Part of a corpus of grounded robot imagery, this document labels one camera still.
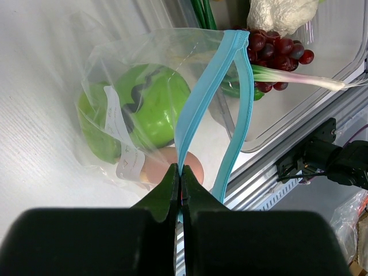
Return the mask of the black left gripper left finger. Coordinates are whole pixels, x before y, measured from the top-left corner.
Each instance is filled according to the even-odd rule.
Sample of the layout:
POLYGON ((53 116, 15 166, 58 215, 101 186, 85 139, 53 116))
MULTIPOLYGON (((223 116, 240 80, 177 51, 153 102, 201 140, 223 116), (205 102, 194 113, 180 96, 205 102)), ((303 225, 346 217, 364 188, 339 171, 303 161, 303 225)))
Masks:
POLYGON ((140 275, 175 275, 179 180, 178 165, 171 164, 162 181, 132 206, 144 215, 139 235, 140 275))

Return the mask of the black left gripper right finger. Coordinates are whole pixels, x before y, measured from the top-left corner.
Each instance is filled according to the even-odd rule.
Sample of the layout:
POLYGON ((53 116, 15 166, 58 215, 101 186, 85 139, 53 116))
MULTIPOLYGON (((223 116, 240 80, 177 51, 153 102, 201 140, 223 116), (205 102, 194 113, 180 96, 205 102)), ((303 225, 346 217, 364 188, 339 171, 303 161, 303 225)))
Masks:
POLYGON ((182 217, 187 275, 209 275, 214 265, 207 260, 221 244, 221 232, 215 230, 215 215, 229 211, 198 181, 190 166, 181 175, 182 217))

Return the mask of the clear zip bag blue zipper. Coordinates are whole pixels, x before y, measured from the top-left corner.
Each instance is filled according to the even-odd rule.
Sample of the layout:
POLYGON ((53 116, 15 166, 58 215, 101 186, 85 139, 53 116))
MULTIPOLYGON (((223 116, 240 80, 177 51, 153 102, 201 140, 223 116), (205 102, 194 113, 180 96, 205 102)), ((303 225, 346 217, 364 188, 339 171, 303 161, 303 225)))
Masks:
POLYGON ((161 29, 96 46, 76 101, 80 162, 113 181, 152 189, 172 163, 188 165, 201 183, 204 151, 215 134, 203 118, 231 88, 239 100, 231 138, 214 153, 211 193, 223 202, 254 103, 254 73, 242 30, 161 29))

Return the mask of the green toy watermelon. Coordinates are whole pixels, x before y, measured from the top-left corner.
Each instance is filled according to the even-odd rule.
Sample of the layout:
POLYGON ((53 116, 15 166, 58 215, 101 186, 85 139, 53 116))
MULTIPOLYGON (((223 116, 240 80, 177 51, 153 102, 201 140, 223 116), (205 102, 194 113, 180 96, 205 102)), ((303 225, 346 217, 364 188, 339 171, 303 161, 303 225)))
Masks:
POLYGON ((137 148, 171 145, 190 88, 180 73, 160 64, 130 68, 114 83, 128 134, 137 148))

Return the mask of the green scallion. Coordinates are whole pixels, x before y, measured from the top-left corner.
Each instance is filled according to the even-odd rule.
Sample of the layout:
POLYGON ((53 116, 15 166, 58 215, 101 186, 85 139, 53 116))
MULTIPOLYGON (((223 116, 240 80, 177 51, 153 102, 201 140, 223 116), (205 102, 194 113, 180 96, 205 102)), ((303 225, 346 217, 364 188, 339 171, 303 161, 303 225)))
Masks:
MULTIPOLYGON (((200 23, 200 27, 212 30, 217 29, 209 1, 191 1, 191 5, 194 9, 195 16, 200 23)), ((289 71, 276 70, 258 65, 251 65, 251 68, 253 79, 256 82, 300 83, 322 87, 330 91, 346 91, 347 89, 364 86, 367 84, 367 79, 362 79, 352 83, 345 83, 330 78, 296 74, 289 71)))

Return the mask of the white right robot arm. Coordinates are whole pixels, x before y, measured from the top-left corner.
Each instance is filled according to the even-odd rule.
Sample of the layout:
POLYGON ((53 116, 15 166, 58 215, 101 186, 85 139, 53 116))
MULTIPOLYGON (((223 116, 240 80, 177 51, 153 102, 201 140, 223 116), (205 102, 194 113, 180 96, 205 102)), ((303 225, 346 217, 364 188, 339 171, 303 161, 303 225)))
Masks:
POLYGON ((278 159, 277 181, 325 176, 340 185, 367 190, 367 141, 341 147, 334 144, 335 139, 336 119, 329 118, 278 159))

